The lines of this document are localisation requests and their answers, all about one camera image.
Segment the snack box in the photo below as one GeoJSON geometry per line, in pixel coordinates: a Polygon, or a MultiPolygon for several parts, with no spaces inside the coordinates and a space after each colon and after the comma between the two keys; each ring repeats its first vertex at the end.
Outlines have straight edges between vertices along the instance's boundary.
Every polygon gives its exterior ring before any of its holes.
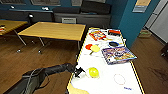
{"type": "Polygon", "coordinates": [[[108,65],[130,62],[137,57],[127,47],[102,49],[102,54],[108,65]]]}
{"type": "Polygon", "coordinates": [[[89,35],[90,35],[95,41],[101,40],[101,39],[103,39],[103,38],[106,38],[106,35],[105,35],[103,32],[101,32],[101,31],[94,31],[94,32],[89,33],[89,35]]]}

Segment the orange item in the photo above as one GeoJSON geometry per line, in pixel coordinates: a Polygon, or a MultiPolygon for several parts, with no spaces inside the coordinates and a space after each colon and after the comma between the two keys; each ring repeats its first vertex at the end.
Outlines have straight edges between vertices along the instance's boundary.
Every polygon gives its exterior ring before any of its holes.
{"type": "Polygon", "coordinates": [[[85,48],[88,49],[88,50],[91,50],[91,49],[90,49],[91,46],[92,46],[92,44],[88,44],[88,45],[85,46],[85,48]]]}
{"type": "Polygon", "coordinates": [[[121,34],[120,30],[109,30],[109,33],[121,34]]]}

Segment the cardboard box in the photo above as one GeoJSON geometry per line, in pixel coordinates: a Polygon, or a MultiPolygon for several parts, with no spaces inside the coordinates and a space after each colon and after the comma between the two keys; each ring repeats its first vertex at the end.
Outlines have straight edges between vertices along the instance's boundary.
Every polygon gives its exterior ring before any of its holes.
{"type": "Polygon", "coordinates": [[[149,32],[148,30],[141,30],[141,32],[139,33],[138,37],[140,38],[149,38],[152,35],[151,32],[149,32]]]}

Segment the yellow object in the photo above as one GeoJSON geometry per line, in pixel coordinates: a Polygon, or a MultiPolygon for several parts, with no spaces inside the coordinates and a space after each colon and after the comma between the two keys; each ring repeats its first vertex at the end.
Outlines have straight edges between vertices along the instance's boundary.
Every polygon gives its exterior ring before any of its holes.
{"type": "Polygon", "coordinates": [[[99,48],[99,46],[97,46],[97,45],[92,45],[92,46],[90,47],[90,49],[91,49],[93,52],[98,52],[98,51],[100,51],[100,48],[99,48]]]}
{"type": "Polygon", "coordinates": [[[68,83],[67,88],[68,88],[69,94],[89,94],[85,90],[74,88],[71,83],[68,83]]]}
{"type": "Polygon", "coordinates": [[[91,67],[91,68],[89,68],[89,75],[92,78],[97,78],[97,77],[99,77],[99,71],[96,68],[91,67]]]}

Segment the blue wall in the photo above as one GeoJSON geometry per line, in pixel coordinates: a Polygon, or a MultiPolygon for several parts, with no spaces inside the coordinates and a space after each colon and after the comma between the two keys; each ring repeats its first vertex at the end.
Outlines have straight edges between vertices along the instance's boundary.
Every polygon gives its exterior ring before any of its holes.
{"type": "Polygon", "coordinates": [[[121,30],[124,38],[127,39],[126,45],[130,48],[152,14],[160,0],[151,0],[144,13],[133,13],[132,10],[137,0],[128,0],[118,29],[121,30]]]}

